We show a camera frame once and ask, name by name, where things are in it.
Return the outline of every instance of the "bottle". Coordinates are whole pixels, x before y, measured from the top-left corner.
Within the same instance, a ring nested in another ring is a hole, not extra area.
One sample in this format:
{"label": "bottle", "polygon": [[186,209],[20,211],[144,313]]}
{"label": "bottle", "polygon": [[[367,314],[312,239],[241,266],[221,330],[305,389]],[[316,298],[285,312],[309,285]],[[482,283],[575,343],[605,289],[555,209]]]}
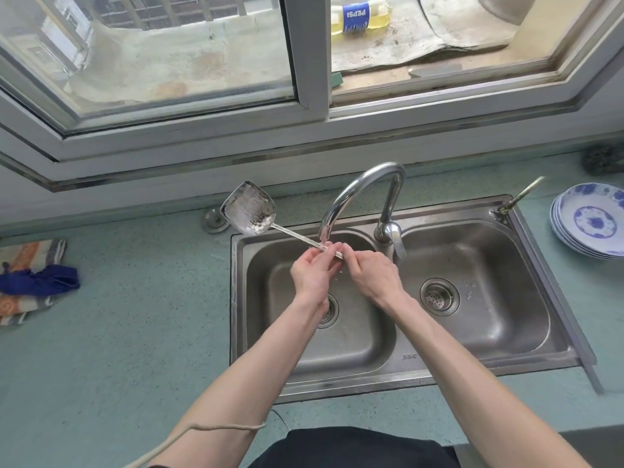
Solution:
{"label": "bottle", "polygon": [[390,0],[337,5],[331,8],[332,35],[348,31],[385,28],[390,24]]}

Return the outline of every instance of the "green speckled countertop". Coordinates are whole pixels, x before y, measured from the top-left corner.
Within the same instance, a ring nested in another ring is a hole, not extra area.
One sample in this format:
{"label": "green speckled countertop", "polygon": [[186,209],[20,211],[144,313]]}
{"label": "green speckled countertop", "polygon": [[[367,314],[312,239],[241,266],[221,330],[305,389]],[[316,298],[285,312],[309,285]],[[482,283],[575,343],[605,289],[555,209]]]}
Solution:
{"label": "green speckled countertop", "polygon": [[[513,193],[538,175],[549,177],[520,209],[597,355],[608,393],[598,397],[581,368],[501,379],[559,431],[624,423],[624,260],[575,254],[548,223],[553,198],[590,179],[578,160],[570,153],[413,177],[397,203],[400,209]],[[601,180],[624,186],[624,175]],[[367,189],[346,216],[378,213],[386,187]],[[318,221],[337,193],[279,198],[278,221]],[[67,238],[64,263],[79,268],[82,288],[21,327],[0,329],[0,465],[126,464],[162,441],[227,368],[230,232],[207,235],[201,215],[169,213],[3,240]],[[290,429],[356,425],[465,442],[434,385],[295,402],[277,411]],[[285,433],[271,413],[245,464]]]}

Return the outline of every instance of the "stainless steel sink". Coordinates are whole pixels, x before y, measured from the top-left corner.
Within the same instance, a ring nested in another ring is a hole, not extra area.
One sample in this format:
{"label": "stainless steel sink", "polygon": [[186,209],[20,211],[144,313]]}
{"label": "stainless steel sink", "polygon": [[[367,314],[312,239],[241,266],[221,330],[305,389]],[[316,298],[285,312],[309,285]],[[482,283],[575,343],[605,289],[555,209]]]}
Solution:
{"label": "stainless steel sink", "polygon": [[[579,352],[595,361],[522,217],[512,211],[502,225],[490,214],[507,199],[395,211],[407,251],[399,268],[406,291],[495,374],[578,366]],[[332,240],[391,257],[392,246],[373,238],[378,218],[338,220]],[[318,228],[293,227],[311,238]],[[232,237],[232,362],[292,301],[289,269],[305,249],[278,232]],[[330,284],[330,311],[278,402],[433,383],[406,337],[345,270]]]}

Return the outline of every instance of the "black scrubber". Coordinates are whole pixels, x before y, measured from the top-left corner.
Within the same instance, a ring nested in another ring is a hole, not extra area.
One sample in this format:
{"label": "black scrubber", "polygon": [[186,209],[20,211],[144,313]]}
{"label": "black scrubber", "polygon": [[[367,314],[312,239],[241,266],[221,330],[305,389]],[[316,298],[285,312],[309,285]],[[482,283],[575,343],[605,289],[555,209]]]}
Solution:
{"label": "black scrubber", "polygon": [[581,165],[589,175],[624,172],[624,145],[602,145],[583,153]]}

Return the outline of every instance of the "forearm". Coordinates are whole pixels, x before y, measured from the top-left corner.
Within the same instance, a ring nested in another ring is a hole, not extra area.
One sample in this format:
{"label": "forearm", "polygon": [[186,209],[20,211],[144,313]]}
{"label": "forearm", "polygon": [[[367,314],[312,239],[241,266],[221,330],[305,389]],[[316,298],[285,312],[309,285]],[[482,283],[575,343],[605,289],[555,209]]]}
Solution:
{"label": "forearm", "polygon": [[589,468],[415,299],[405,294],[388,307],[464,433],[492,468]]}
{"label": "forearm", "polygon": [[[260,425],[286,384],[321,314],[295,299],[256,344],[195,401],[172,434],[190,423]],[[255,433],[189,431],[152,464],[171,468],[237,467]]]}

